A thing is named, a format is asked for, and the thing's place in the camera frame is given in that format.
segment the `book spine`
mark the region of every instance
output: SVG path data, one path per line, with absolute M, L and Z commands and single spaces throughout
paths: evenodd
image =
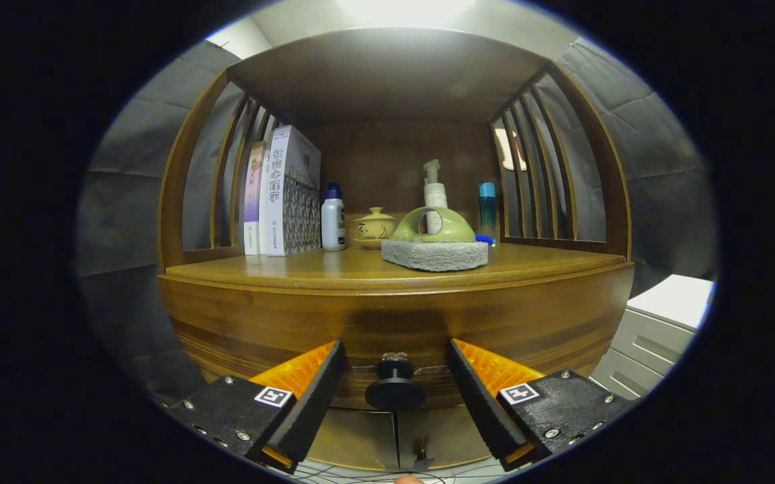
M 270 169 L 271 140 L 265 145 L 265 155 L 261 160 L 261 180 L 259 188 L 259 254 L 268 254 L 268 170 Z
M 288 255 L 285 240 L 283 240 L 283 204 L 289 138 L 289 129 L 274 130 L 271 155 L 266 163 L 268 165 L 268 207 L 266 210 L 268 256 Z
M 250 149 L 243 189 L 243 253 L 248 256 L 259 253 L 259 192 L 264 151 L 264 141 L 254 143 Z

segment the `floor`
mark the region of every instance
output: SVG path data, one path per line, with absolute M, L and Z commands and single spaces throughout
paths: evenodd
M 374 471 L 359 471 L 359 469 L 347 469 L 314 460 L 304 460 L 298 465 L 295 475 L 288 476 L 283 472 L 274 472 L 291 477 L 293 480 L 307 482 L 307 484 L 363 484 L 372 482 L 386 482 L 390 484 L 397 477 L 414 475 L 424 484 L 482 484 L 494 481 L 496 478 L 512 474 L 529 466 L 523 466 L 516 471 L 504 472 L 500 463 L 492 457 L 469 465 L 455 466 L 448 469 L 436 469 L 436 471 L 415 473 L 378 473 Z

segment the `wooden shelf board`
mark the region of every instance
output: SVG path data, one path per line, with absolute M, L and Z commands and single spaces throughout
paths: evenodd
M 257 53 L 229 73 L 298 128 L 375 119 L 483 124 L 548 62 L 464 32 L 350 28 Z
M 486 266 L 461 272 L 420 272 L 381 258 L 381 251 L 312 251 L 288 257 L 239 256 L 166 269 L 167 276 L 204 282 L 289 289 L 442 290 L 552 278 L 613 268 L 622 256 L 532 245 L 489 248 Z

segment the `drawer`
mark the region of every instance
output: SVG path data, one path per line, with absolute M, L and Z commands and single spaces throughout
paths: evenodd
M 659 374 L 666 374 L 692 337 L 691 331 L 627 309 L 611 347 Z
M 615 395 L 635 399 L 647 395 L 663 376 L 618 350 L 608 350 L 590 378 Z

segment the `white book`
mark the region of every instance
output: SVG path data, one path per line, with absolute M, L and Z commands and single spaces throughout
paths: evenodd
M 243 253 L 259 254 L 259 191 L 261 189 L 262 159 L 265 142 L 256 141 L 249 150 L 247 175 L 243 185 Z
M 265 144 L 265 156 L 261 163 L 261 179 L 259 188 L 259 254 L 268 254 L 268 157 L 271 154 L 271 138 L 268 136 Z
M 264 165 L 268 168 L 265 193 L 268 256 L 319 250 L 322 166 L 319 148 L 294 126 L 283 126 L 274 129 L 270 158 Z

